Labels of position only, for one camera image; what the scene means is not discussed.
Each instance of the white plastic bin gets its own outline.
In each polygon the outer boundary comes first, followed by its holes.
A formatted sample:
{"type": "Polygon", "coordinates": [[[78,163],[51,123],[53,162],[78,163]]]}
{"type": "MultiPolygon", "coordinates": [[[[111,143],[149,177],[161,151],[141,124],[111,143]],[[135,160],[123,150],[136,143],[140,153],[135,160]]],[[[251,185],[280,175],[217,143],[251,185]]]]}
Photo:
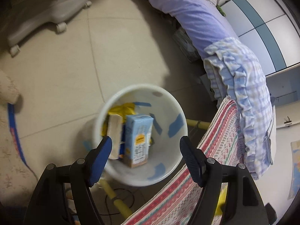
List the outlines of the white plastic bin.
{"type": "Polygon", "coordinates": [[[179,141],[188,135],[182,108],[176,99],[159,86],[140,84],[126,87],[116,93],[102,108],[94,124],[93,148],[100,143],[101,129],[107,112],[114,106],[134,102],[136,113],[154,117],[148,162],[129,168],[120,160],[108,160],[105,170],[115,180],[130,186],[153,185],[166,178],[182,159],[179,141]]]}

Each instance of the yellow pole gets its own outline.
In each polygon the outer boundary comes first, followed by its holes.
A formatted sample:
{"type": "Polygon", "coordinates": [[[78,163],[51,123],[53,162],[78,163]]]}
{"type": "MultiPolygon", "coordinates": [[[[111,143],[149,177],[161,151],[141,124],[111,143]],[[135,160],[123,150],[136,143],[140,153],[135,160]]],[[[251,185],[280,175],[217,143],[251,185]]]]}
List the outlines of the yellow pole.
{"type": "MultiPolygon", "coordinates": [[[[192,127],[195,127],[198,123],[197,120],[186,119],[186,121],[187,121],[187,125],[192,126],[192,127]]],[[[202,122],[201,121],[198,124],[198,128],[205,129],[205,130],[207,130],[209,128],[209,126],[210,126],[209,122],[202,122]]]]}
{"type": "MultiPolygon", "coordinates": [[[[98,184],[101,185],[101,187],[104,189],[105,193],[108,195],[108,197],[113,200],[114,198],[117,197],[116,193],[114,192],[114,190],[110,187],[110,185],[106,182],[106,180],[104,179],[100,179],[98,181],[98,184]]],[[[127,219],[128,217],[130,217],[132,215],[132,211],[130,210],[130,208],[124,204],[124,202],[120,199],[115,199],[113,201],[113,204],[115,205],[115,207],[119,210],[119,212],[122,214],[122,216],[127,219]]]]}

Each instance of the metal screw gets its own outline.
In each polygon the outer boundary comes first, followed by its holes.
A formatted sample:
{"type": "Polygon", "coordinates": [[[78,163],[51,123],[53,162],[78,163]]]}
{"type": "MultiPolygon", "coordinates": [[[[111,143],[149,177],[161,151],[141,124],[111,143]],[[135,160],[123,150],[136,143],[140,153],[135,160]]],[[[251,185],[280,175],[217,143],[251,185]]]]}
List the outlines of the metal screw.
{"type": "Polygon", "coordinates": [[[216,160],[214,158],[207,158],[207,162],[210,164],[214,164],[216,162],[216,160]]]}
{"type": "Polygon", "coordinates": [[[46,168],[47,168],[48,170],[51,170],[51,169],[54,168],[54,164],[50,163],[50,164],[47,165],[46,168]]]}
{"type": "Polygon", "coordinates": [[[246,166],[245,166],[243,163],[239,163],[239,164],[238,164],[238,167],[239,167],[240,169],[245,169],[245,168],[246,168],[246,166]]]}
{"type": "Polygon", "coordinates": [[[77,164],[83,164],[85,162],[85,159],[79,158],[76,162],[77,162],[77,164]]]}

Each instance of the caster wheel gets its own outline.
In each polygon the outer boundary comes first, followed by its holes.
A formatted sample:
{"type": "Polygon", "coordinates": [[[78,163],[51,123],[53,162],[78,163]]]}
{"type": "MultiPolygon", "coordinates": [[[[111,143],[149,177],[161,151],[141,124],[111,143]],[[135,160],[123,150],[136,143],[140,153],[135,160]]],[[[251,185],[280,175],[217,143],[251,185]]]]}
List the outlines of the caster wheel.
{"type": "Polygon", "coordinates": [[[91,1],[87,1],[85,4],[84,4],[84,8],[88,8],[92,5],[92,2],[91,1]]]}
{"type": "Polygon", "coordinates": [[[9,52],[11,56],[14,57],[20,52],[20,47],[18,45],[12,46],[9,52]]]}
{"type": "Polygon", "coordinates": [[[56,31],[58,34],[64,32],[67,29],[67,24],[65,22],[56,25],[56,31]]]}

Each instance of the blue carton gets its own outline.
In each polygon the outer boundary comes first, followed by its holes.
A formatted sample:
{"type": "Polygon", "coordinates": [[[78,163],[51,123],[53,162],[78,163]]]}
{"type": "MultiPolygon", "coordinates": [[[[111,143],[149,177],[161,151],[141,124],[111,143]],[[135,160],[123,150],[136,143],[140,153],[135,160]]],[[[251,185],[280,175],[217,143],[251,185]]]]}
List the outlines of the blue carton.
{"type": "Polygon", "coordinates": [[[145,114],[126,116],[124,162],[131,168],[147,162],[152,125],[151,116],[145,114]]]}

